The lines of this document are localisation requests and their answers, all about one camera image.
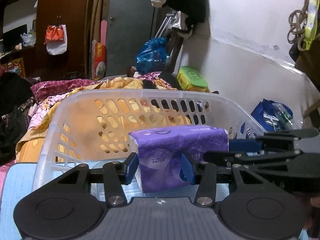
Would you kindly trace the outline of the large purple tissue pack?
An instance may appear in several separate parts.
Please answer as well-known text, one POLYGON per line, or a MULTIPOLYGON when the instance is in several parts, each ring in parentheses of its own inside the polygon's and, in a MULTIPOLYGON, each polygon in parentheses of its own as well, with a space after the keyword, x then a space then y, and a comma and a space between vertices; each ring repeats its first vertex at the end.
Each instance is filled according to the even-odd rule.
POLYGON ((197 163, 209 151, 228 150, 228 132, 207 125, 150 128, 129 133, 129 147, 139 159, 136 180, 143 193, 187 186, 180 160, 189 154, 197 163))

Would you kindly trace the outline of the blue woven shopping bag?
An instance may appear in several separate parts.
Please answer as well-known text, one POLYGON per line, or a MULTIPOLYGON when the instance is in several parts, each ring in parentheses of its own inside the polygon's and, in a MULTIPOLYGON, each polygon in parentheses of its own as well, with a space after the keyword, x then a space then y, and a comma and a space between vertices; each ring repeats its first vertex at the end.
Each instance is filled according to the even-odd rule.
POLYGON ((291 109, 272 100, 263 99, 259 102, 251 116, 268 132, 299 129, 291 109))

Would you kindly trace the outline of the translucent white plastic basket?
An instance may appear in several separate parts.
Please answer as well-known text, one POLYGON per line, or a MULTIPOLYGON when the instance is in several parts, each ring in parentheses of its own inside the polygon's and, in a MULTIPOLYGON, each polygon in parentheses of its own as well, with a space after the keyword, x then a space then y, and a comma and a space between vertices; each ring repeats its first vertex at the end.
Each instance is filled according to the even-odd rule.
POLYGON ((178 125, 225 130, 249 139, 264 129, 223 96, 154 89, 94 89, 68 96, 53 108, 35 171, 36 190, 79 164, 100 168, 131 153, 129 133, 178 125))

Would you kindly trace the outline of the olive hanging garment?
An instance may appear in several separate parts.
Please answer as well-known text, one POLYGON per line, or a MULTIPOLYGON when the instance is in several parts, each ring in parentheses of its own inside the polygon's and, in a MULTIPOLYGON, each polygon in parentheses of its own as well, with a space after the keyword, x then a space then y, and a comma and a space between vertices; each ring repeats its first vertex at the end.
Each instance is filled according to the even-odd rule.
POLYGON ((295 68, 303 72, 319 91, 319 28, 309 50, 304 44, 305 31, 300 25, 293 25, 287 35, 289 44, 293 44, 290 56, 295 61, 295 68))

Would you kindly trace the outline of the green yellow box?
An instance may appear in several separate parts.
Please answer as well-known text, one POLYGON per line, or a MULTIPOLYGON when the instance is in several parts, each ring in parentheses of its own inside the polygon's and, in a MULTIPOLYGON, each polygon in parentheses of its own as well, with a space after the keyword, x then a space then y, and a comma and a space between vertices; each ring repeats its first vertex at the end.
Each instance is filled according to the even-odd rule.
POLYGON ((201 76, 198 70, 190 66, 181 66, 177 81, 180 87, 186 91, 206 92, 208 90, 207 81, 201 76))

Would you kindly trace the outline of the light blue folding table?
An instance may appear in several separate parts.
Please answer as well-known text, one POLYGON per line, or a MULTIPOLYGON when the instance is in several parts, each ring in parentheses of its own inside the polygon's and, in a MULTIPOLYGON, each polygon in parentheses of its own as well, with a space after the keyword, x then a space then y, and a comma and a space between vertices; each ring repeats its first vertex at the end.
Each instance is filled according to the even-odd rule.
POLYGON ((195 196, 125 196, 125 206, 107 207, 103 166, 78 165, 17 198, 16 232, 2 238, 297 239, 307 217, 296 197, 241 166, 217 168, 213 207, 195 196))

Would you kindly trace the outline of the magenta plaid blanket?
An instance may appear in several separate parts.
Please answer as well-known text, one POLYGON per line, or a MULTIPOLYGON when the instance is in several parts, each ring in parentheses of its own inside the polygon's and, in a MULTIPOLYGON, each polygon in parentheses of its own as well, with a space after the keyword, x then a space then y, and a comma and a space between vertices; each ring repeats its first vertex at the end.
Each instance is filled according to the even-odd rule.
POLYGON ((99 81, 89 79, 73 79, 61 81, 43 81, 31 87, 34 99, 37 103, 42 102, 49 96, 56 96, 72 91, 75 88, 95 85, 99 81))

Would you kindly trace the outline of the blue plastic bag by door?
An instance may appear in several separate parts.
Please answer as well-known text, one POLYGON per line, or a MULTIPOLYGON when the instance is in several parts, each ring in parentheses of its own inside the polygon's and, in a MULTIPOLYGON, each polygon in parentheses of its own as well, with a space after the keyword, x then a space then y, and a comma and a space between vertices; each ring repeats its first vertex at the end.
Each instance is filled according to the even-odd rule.
POLYGON ((146 42, 136 56, 135 67, 139 74, 163 71, 167 62, 167 39, 153 38, 146 42))

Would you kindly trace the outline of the red yellow leaning bag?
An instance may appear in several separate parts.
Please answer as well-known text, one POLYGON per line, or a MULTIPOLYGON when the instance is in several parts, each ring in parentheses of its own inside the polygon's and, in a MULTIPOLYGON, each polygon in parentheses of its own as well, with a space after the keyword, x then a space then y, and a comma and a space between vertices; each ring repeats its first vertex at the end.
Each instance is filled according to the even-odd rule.
POLYGON ((100 80, 106 73, 106 46, 92 41, 92 79, 100 80))

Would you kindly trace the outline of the orange white hanging bag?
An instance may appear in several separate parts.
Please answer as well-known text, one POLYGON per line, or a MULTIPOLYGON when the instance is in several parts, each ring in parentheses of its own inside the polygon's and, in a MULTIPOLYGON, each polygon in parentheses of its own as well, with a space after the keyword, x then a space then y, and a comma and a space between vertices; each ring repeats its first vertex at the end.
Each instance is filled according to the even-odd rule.
POLYGON ((49 55, 57 56, 67 51, 66 25, 61 24, 61 16, 57 16, 56 24, 48 25, 44 38, 44 45, 49 55))

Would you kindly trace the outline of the grey door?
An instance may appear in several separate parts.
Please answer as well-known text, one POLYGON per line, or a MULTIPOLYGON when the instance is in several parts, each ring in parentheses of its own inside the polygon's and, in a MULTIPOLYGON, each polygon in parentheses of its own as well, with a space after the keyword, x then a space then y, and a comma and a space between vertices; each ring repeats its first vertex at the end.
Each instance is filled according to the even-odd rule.
POLYGON ((150 40, 155 9, 151 0, 110 0, 106 37, 106 76, 127 73, 150 40))

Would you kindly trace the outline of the white black hanging jacket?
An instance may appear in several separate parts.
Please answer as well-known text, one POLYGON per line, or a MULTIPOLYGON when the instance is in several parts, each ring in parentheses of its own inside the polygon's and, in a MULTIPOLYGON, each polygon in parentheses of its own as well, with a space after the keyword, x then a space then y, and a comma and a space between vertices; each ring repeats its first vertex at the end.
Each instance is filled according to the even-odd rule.
POLYGON ((206 0, 151 0, 153 7, 170 7, 177 12, 172 29, 183 38, 193 34, 193 27, 206 19, 206 0))

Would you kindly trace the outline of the dark red wooden wardrobe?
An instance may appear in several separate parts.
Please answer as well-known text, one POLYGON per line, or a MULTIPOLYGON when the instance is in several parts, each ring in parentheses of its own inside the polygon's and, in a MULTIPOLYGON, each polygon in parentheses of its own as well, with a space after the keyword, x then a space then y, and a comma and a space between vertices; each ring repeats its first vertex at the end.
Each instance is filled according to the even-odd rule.
MULTIPOLYGON (((7 5, 20 0, 1 0, 1 14, 7 5)), ((42 81, 86 78, 85 24, 87 0, 38 0, 36 43, 22 50, 26 77, 42 81), (67 49, 59 55, 47 51, 45 38, 49 26, 61 25, 67 49)))

